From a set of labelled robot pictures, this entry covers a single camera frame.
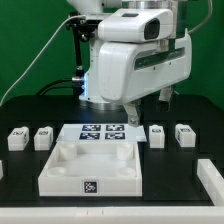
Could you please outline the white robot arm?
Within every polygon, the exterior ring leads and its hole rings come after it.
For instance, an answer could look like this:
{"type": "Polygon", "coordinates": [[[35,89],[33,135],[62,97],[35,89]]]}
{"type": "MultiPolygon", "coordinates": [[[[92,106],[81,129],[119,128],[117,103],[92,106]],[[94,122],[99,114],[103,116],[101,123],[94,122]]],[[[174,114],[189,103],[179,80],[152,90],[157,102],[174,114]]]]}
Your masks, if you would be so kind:
{"type": "Polygon", "coordinates": [[[85,106],[124,109],[131,126],[142,123],[141,99],[159,94],[170,109],[174,85],[187,79],[192,31],[189,0],[67,0],[80,14],[72,22],[77,43],[90,43],[90,67],[82,75],[85,106]]]}

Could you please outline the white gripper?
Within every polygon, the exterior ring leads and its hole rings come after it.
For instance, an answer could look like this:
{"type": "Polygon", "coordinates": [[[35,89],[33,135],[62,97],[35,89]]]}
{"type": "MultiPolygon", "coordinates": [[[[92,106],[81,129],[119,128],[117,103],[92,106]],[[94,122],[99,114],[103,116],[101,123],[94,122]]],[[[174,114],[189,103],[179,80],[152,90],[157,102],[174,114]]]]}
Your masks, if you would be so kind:
{"type": "Polygon", "coordinates": [[[105,101],[125,104],[128,124],[138,127],[141,113],[139,104],[133,100],[163,88],[158,99],[159,110],[168,112],[174,93],[170,85],[189,77],[191,59],[192,43],[188,34],[176,39],[174,48],[165,52],[157,52],[156,42],[104,43],[98,61],[100,95],[105,101]]]}

